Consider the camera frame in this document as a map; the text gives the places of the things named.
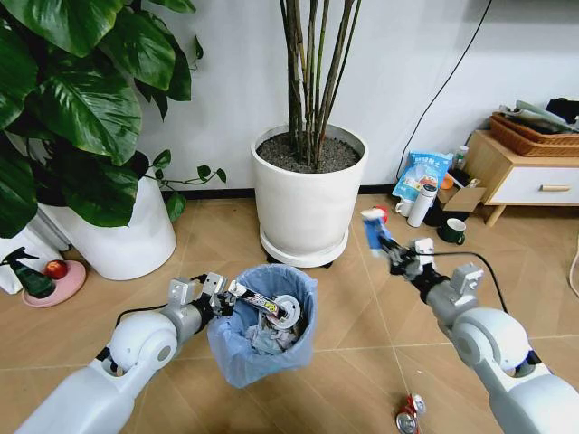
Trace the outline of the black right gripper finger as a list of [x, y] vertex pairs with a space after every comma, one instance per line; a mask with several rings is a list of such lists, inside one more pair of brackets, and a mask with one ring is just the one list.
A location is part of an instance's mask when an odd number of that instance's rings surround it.
[[373, 249], [373, 256], [385, 260], [390, 274], [401, 273], [401, 256], [398, 249]]
[[382, 251], [388, 257], [406, 257], [408, 249], [400, 245], [387, 229], [381, 229], [378, 235], [378, 240]]

